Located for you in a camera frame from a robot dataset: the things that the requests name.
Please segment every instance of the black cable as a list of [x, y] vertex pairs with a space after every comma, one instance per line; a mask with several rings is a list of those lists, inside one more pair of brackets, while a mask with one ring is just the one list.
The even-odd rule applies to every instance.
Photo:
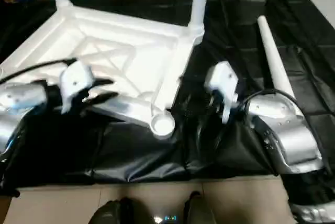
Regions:
[[6, 83], [7, 81], [9, 81], [9, 80], [11, 80], [11, 79], [13, 79], [17, 76], [20, 76], [20, 75], [22, 75], [22, 74], [24, 74], [28, 71], [32, 71], [32, 70], [35, 70], [35, 69], [38, 69], [38, 68], [41, 68], [41, 67], [44, 67], [44, 66], [53, 65], [53, 64], [57, 64], [57, 63], [64, 63], [67, 66], [69, 66], [72, 63], [74, 63], [75, 61], [77, 61], [76, 58], [68, 58], [68, 59], [60, 59], [60, 60], [54, 60], [54, 61], [35, 64], [33, 66], [27, 67], [23, 70], [20, 70], [18, 72], [15, 72], [11, 75], [8, 75], [8, 76], [4, 77], [3, 79], [0, 80], [0, 85]]

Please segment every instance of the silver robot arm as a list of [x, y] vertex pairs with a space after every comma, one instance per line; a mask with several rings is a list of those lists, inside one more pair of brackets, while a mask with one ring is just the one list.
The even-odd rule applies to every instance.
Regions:
[[60, 106], [62, 114], [68, 113], [74, 98], [96, 84], [91, 68], [75, 61], [62, 72], [58, 85], [46, 81], [0, 85], [0, 162], [7, 160], [27, 118]]
[[246, 124], [261, 136], [281, 175], [295, 219], [299, 223], [335, 223], [335, 193], [326, 183], [318, 143], [302, 111], [289, 99], [294, 93], [265, 17], [258, 22], [274, 86], [282, 93], [257, 95], [238, 105], [236, 75], [227, 61], [208, 72], [205, 86], [210, 92], [219, 92], [224, 103], [228, 101], [229, 111], [224, 110], [222, 123], [228, 121], [232, 108], [241, 108]]

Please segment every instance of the beige floor tile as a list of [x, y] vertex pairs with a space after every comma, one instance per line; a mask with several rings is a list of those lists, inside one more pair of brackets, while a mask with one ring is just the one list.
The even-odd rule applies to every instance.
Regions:
[[140, 203], [140, 206], [136, 207], [136, 216], [142, 221], [149, 216], [177, 215], [181, 218], [184, 203], [192, 191], [202, 193], [202, 184], [189, 182], [110, 186], [102, 189], [100, 205], [109, 200], [129, 197]]
[[98, 208], [100, 189], [23, 191], [12, 199], [4, 224], [87, 224]]
[[295, 223], [279, 178], [205, 183], [204, 193], [218, 223]]

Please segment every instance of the black plastic sheet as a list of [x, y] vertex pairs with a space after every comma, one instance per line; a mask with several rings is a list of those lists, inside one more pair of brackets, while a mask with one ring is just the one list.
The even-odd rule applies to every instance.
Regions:
[[[77, 6], [187, 25], [191, 0], [73, 0]], [[10, 55], [54, 11], [41, 1], [1, 7], [0, 56]], [[176, 131], [155, 139], [144, 127], [92, 113], [31, 120], [8, 161], [4, 185], [180, 181], [272, 174], [260, 137], [241, 120], [225, 128], [208, 113], [208, 69], [228, 60], [245, 96], [272, 81], [260, 33], [268, 19], [297, 100], [335, 169], [335, 30], [309, 0], [208, 0], [203, 43], [190, 58], [171, 109]]]

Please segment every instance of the white plastic stool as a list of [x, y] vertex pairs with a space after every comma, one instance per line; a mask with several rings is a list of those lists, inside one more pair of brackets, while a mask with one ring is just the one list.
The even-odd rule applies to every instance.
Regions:
[[[177, 96], [193, 47], [203, 39], [206, 0], [193, 0], [188, 26], [76, 7], [69, 0], [56, 0], [56, 6], [57, 11], [1, 63], [2, 76], [45, 61], [77, 58], [95, 77], [115, 81], [91, 90], [91, 97], [120, 94], [92, 110], [145, 126], [157, 139], [170, 137], [175, 121], [167, 109]], [[51, 65], [12, 81], [56, 83], [64, 68]]]

